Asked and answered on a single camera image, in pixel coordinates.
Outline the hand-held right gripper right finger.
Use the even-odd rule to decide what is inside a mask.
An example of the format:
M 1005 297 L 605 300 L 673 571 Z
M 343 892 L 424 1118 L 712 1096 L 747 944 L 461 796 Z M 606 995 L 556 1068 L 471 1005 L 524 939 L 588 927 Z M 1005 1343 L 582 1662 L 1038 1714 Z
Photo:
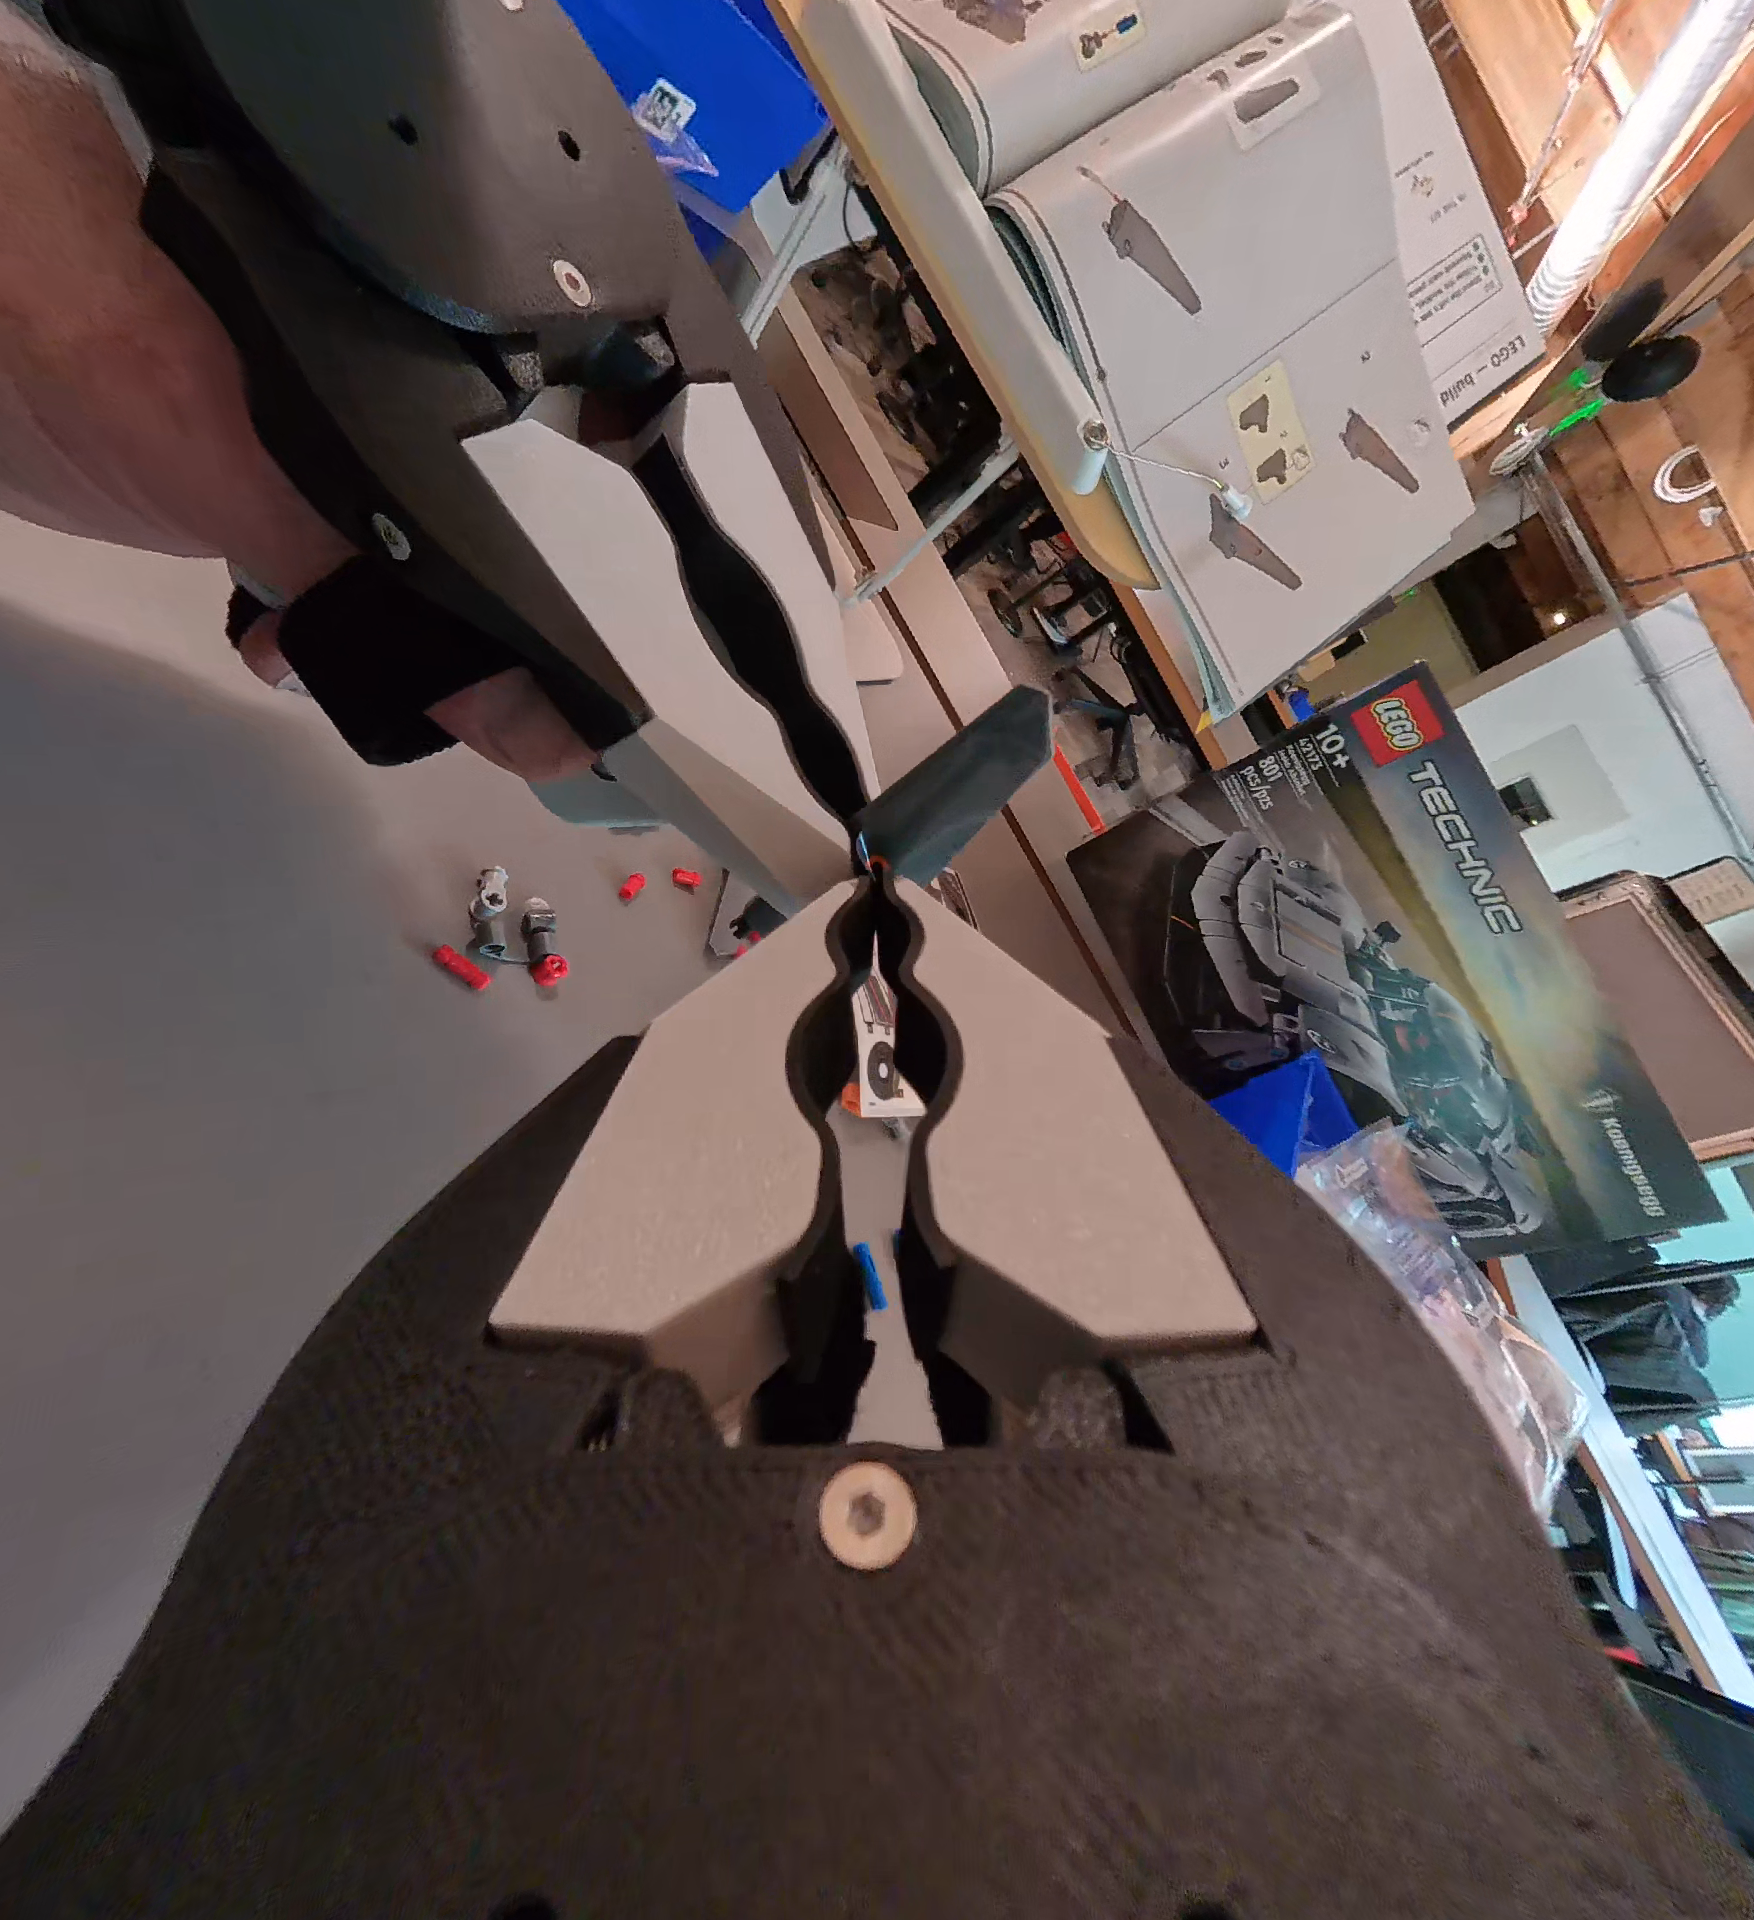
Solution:
M 898 1280 L 944 1441 L 993 1441 L 1046 1381 L 1250 1355 L 1255 1313 L 1130 1058 L 929 894 L 878 898 L 898 1058 L 929 1103 Z

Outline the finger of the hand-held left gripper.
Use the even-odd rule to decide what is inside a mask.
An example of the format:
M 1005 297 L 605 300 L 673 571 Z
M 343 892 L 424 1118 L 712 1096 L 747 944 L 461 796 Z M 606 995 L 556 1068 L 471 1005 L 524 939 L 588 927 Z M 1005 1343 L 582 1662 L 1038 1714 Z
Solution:
M 482 434 L 464 452 L 633 687 L 638 727 L 598 753 L 633 803 L 780 914 L 848 880 L 848 823 L 804 789 L 774 719 L 722 665 L 640 478 L 565 434 Z
M 692 383 L 653 421 L 649 501 L 722 665 L 774 719 L 804 789 L 848 823 L 874 757 L 841 599 L 808 494 L 786 489 L 737 387 Z

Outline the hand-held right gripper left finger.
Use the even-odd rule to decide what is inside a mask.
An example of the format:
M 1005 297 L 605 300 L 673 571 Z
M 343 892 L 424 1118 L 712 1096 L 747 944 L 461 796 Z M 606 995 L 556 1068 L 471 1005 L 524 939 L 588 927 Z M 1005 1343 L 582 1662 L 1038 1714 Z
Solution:
M 579 1347 L 759 1402 L 770 1441 L 843 1441 L 872 1367 L 830 1125 L 853 1066 L 843 880 L 633 1043 L 491 1310 L 508 1347 Z

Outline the toy car set box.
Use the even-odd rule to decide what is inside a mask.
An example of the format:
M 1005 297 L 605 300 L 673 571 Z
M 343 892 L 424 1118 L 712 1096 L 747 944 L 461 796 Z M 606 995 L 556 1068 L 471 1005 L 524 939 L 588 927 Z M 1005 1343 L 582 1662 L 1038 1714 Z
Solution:
M 1722 1219 L 1429 667 L 1130 811 L 1069 870 L 1190 1090 L 1320 1062 L 1476 1254 Z

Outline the person's left hand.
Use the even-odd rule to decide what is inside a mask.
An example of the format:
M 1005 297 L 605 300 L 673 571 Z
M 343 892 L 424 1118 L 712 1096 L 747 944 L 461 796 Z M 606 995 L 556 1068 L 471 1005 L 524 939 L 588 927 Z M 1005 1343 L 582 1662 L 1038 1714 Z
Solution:
M 529 667 L 384 585 L 273 461 L 240 351 L 144 199 L 92 76 L 0 4 L 0 509 L 222 561 L 235 653 L 374 764 L 467 747 L 529 784 L 588 774 Z

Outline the blue plastic bin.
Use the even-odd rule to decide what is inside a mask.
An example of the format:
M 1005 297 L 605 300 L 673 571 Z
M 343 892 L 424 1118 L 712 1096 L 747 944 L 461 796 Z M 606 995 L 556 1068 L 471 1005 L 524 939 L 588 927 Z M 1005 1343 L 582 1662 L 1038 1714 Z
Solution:
M 697 103 L 692 133 L 722 170 L 666 177 L 703 257 L 827 132 L 827 109 L 766 4 L 565 4 L 565 11 L 626 109 L 657 76 Z
M 1290 1183 L 1300 1172 L 1359 1139 L 1359 1123 L 1320 1052 L 1270 1066 L 1243 1086 L 1207 1099 L 1250 1147 Z

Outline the sticker sheet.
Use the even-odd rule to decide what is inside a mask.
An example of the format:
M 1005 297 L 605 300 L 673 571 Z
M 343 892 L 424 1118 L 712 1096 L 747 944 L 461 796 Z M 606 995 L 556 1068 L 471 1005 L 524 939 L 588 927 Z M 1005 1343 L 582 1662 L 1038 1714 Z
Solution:
M 709 955 L 729 962 L 751 949 L 770 927 L 774 927 L 774 921 L 770 918 L 770 908 L 764 908 L 756 885 L 744 875 L 723 870 L 706 937 Z M 857 1039 L 857 1068 L 843 1088 L 843 1109 L 853 1118 L 882 1125 L 888 1137 L 902 1139 L 927 1115 L 927 1103 L 898 1066 L 898 995 L 878 959 L 872 959 L 872 971 L 853 995 L 853 1029 Z

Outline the small labelled clear bag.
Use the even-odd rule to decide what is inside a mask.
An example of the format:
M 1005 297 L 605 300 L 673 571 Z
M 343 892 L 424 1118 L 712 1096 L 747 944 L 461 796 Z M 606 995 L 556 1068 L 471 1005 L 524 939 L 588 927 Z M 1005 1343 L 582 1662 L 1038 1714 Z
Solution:
M 649 88 L 630 103 L 630 111 L 666 175 L 692 180 L 717 177 L 722 169 L 692 133 L 697 103 L 673 81 L 653 81 Z

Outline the scattered red pins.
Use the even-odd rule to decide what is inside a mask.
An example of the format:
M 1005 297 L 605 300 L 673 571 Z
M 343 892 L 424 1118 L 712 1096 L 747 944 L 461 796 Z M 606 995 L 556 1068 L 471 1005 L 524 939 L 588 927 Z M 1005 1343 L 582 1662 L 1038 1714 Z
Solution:
M 605 1004 L 616 1012 L 633 1004 L 640 1012 L 656 1012 L 706 985 L 716 971 L 697 932 L 697 885 L 702 880 L 690 875 L 690 890 L 682 890 L 679 875 L 656 867 L 613 867 L 568 892 L 529 885 L 508 871 L 508 924 L 515 957 L 488 962 L 471 952 L 467 907 L 474 894 L 460 935 L 431 947 L 427 957 L 443 977 L 471 995 L 508 992 L 548 1008 Z M 524 967 L 521 912 L 529 898 L 552 904 L 561 952 L 569 962 L 568 979 L 551 992 L 538 992 Z

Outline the crumpled clear plastic bags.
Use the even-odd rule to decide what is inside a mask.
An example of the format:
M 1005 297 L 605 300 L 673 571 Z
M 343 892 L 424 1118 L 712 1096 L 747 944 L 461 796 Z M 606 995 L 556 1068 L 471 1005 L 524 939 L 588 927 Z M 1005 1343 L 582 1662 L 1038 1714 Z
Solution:
M 1375 1123 L 1295 1169 L 1295 1184 L 1379 1266 L 1468 1384 L 1537 1521 L 1583 1441 L 1589 1398 L 1513 1316 L 1439 1213 L 1412 1130 Z

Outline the cream book stand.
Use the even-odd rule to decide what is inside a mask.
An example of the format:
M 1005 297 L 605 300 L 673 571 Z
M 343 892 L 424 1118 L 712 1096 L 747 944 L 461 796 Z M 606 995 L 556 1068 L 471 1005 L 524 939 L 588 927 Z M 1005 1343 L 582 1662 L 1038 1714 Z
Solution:
M 1114 430 L 986 203 L 1275 29 L 1284 4 L 770 4 L 864 182 L 1077 549 L 1159 591 L 1106 478 Z

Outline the open instruction booklet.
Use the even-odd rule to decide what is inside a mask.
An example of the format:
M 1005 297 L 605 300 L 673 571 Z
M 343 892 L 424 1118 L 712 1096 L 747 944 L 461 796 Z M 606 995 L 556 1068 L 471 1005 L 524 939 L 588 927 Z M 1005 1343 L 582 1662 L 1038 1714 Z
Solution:
M 1473 514 L 1422 346 L 1401 162 L 1445 88 L 1409 4 L 882 4 L 1114 444 L 1228 716 Z

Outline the white paper sign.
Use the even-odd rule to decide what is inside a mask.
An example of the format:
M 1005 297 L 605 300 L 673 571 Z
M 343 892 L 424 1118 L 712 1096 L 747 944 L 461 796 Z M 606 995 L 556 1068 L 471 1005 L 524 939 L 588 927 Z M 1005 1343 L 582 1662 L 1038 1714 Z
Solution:
M 1459 427 L 1542 363 L 1544 336 L 1429 36 L 1433 21 L 1409 8 L 1386 138 L 1418 347 L 1441 415 Z

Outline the black disc lamp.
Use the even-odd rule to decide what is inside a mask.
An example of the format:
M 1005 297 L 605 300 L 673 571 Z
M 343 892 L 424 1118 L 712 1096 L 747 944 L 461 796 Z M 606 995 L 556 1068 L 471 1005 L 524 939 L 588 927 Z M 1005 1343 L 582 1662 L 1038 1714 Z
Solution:
M 1694 336 L 1654 331 L 1664 301 L 1660 276 L 1638 279 L 1610 297 L 1583 331 L 1583 363 L 1597 367 L 1610 403 L 1654 403 L 1698 371 L 1704 346 Z

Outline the silver air duct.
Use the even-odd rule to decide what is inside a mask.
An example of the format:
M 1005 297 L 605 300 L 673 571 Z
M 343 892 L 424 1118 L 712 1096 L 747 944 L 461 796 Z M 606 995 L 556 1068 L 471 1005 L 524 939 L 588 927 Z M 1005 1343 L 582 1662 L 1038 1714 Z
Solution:
M 1690 5 L 1523 287 L 1537 333 L 1553 333 L 1583 297 L 1751 39 L 1754 4 Z

